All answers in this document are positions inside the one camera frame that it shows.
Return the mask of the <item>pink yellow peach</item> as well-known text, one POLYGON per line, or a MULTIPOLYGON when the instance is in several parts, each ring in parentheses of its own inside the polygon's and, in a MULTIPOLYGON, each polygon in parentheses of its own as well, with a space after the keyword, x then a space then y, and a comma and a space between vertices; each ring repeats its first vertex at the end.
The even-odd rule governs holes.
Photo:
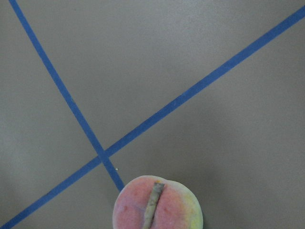
POLYGON ((140 176, 119 193, 113 209, 114 229, 141 229, 155 183, 164 184, 153 216, 152 229, 202 229, 203 213, 194 193, 183 184, 157 176, 140 176))

